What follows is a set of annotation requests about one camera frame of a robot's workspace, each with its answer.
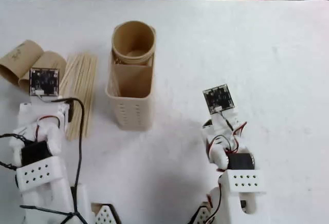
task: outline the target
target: cardboard tube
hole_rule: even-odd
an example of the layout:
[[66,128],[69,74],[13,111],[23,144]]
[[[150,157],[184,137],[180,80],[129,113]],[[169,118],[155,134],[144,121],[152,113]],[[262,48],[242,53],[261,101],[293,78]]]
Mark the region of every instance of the cardboard tube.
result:
[[[66,61],[58,53],[46,51],[32,66],[33,68],[55,68],[60,70],[60,82],[65,73]],[[19,79],[19,87],[29,92],[30,69]]]
[[155,32],[140,21],[123,23],[113,32],[112,49],[126,64],[145,65],[155,50]]
[[42,54],[43,50],[38,44],[26,40],[0,59],[0,75],[17,86],[19,79]]

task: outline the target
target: white table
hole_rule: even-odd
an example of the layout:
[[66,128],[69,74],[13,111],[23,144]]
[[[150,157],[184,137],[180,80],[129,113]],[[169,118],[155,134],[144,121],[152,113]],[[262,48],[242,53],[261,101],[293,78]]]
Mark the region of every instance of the white table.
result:
[[[104,93],[113,28],[141,20],[157,30],[156,115],[148,132],[120,130]],[[200,128],[202,90],[228,83],[248,146],[266,174],[272,223],[329,219],[329,3],[326,1],[0,0],[0,55],[31,39],[64,57],[100,64],[81,181],[92,201],[114,204],[123,224],[187,223],[218,173]],[[0,80],[0,132],[16,126],[20,90]],[[73,182],[77,142],[65,159]],[[7,140],[0,160],[9,162]],[[0,169],[1,223],[21,223],[14,172]]]

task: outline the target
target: perforated bracket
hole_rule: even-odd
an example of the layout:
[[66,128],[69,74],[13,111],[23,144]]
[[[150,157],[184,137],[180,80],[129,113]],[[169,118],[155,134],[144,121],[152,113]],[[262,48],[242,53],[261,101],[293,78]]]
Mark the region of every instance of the perforated bracket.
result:
[[265,192],[261,170],[226,170],[221,180],[230,192]]
[[21,192],[64,177],[61,158],[52,156],[16,170]]
[[193,224],[204,224],[209,216],[210,212],[208,208],[206,206],[200,206]]
[[119,224],[109,206],[103,205],[96,216],[96,224]]

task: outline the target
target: circuit board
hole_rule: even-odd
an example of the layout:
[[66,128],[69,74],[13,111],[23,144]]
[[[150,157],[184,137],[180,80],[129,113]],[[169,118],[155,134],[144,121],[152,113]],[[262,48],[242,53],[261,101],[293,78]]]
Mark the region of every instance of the circuit board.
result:
[[230,91],[228,90],[227,84],[204,90],[203,94],[205,96],[211,115],[217,113],[215,110],[217,107],[222,107],[221,111],[234,108],[234,103],[231,98]]
[[30,96],[58,96],[59,69],[31,68]]

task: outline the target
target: perforated container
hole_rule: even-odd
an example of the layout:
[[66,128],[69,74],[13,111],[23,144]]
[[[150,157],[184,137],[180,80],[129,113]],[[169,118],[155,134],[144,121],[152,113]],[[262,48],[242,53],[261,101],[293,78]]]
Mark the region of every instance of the perforated container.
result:
[[151,50],[145,65],[128,65],[111,51],[105,92],[123,129],[146,130],[152,124],[155,43]]

